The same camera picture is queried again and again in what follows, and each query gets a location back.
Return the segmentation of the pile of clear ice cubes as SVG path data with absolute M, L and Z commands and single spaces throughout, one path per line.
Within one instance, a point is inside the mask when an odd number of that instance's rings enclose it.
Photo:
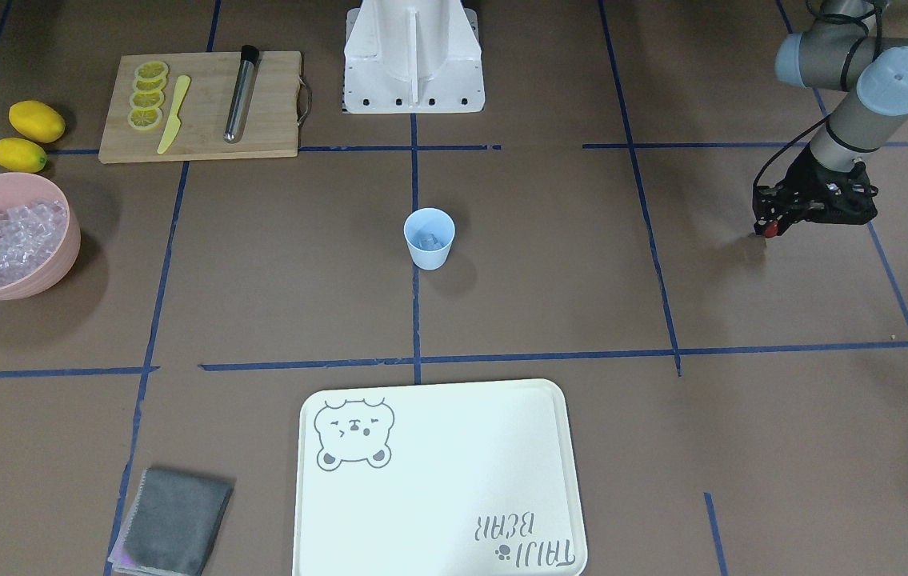
M 50 199 L 0 210 L 0 287 L 29 276 L 54 255 L 69 215 L 65 203 Z

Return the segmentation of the light blue plastic cup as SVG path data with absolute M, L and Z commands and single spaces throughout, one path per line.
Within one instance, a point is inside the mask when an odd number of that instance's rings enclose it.
M 428 230 L 437 234 L 446 241 L 446 247 L 439 251 L 423 251 L 414 247 L 414 236 L 420 230 Z M 403 223 L 403 237 L 405 237 L 407 250 L 410 252 L 414 265 L 422 270 L 437 270 L 446 262 L 450 254 L 451 244 L 456 238 L 456 223 L 439 208 L 425 207 L 410 213 Z

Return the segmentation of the cream bear tray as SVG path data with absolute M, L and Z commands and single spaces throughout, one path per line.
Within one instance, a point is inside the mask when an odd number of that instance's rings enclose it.
M 532 378 L 325 390 L 298 435 L 295 575 L 581 575 L 566 397 Z

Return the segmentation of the steel muddler black tip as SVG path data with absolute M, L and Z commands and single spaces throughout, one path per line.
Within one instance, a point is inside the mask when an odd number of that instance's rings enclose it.
M 242 45 L 239 52 L 239 66 L 235 77 L 233 98 L 228 109 L 223 141 L 234 145 L 241 141 L 246 124 L 246 115 L 254 90 L 260 50 L 254 45 Z

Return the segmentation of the wooden cutting board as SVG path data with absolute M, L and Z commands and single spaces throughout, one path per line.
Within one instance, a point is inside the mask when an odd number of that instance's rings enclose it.
M 149 61 L 162 61 L 169 67 L 167 85 L 162 88 L 166 98 L 161 106 L 164 114 L 171 108 L 176 77 L 187 75 L 191 79 L 179 112 L 182 128 L 162 154 L 157 146 L 164 123 L 150 130 L 138 130 L 128 123 L 134 71 Z M 300 121 L 308 110 L 298 102 L 302 91 L 301 52 L 261 52 L 241 138 L 228 143 L 224 131 L 240 61 L 238 52 L 122 56 L 111 91 L 99 161 L 119 164 L 295 157 Z

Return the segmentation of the yellow plastic knife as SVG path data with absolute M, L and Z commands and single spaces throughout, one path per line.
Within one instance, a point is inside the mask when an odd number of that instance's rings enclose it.
M 156 154 L 164 154 L 167 152 L 169 147 L 172 146 L 172 143 L 175 142 L 175 139 L 182 128 L 182 120 L 180 119 L 179 114 L 180 110 L 182 110 L 182 105 L 186 100 L 186 94 L 190 85 L 190 76 L 179 75 L 176 77 L 169 114 L 160 141 L 158 141 Z

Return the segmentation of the grey folded cloth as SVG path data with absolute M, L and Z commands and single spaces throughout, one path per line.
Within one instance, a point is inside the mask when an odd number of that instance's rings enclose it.
M 201 575 L 234 484 L 172 468 L 142 473 L 107 561 L 127 575 Z

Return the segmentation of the upper yellow lemon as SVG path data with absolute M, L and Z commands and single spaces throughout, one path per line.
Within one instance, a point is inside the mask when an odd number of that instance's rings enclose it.
M 29 141 L 47 145 L 58 141 L 65 134 L 66 121 L 47 103 L 40 101 L 16 102 L 8 109 L 9 124 Z

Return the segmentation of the yellow lemon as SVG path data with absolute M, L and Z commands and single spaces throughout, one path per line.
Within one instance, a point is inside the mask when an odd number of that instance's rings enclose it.
M 29 141 L 47 145 L 58 141 L 65 134 L 66 121 L 47 103 L 40 101 L 16 102 L 8 109 L 9 124 Z
M 0 167 L 8 171 L 37 174 L 47 167 L 47 153 L 24 138 L 0 139 Z

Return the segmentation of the lower yellow lemon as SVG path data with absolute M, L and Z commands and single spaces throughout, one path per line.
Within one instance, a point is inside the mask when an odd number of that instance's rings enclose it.
M 8 171 L 37 174 L 47 167 L 47 153 L 24 138 L 0 139 L 0 167 Z

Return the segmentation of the pink bowl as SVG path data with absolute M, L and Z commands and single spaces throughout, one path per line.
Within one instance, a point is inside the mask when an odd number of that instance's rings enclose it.
M 0 174 L 0 211 L 7 212 L 30 201 L 45 200 L 65 213 L 56 226 L 55 242 L 42 249 L 40 263 L 28 274 L 0 286 L 0 300 L 29 298 L 62 280 L 76 262 L 81 245 L 79 219 L 70 207 L 66 194 L 47 178 L 36 174 Z

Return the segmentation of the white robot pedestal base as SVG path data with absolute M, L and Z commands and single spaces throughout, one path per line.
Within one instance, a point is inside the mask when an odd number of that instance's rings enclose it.
M 362 1 L 347 11 L 343 54 L 345 113 L 484 109 L 477 14 L 461 1 Z

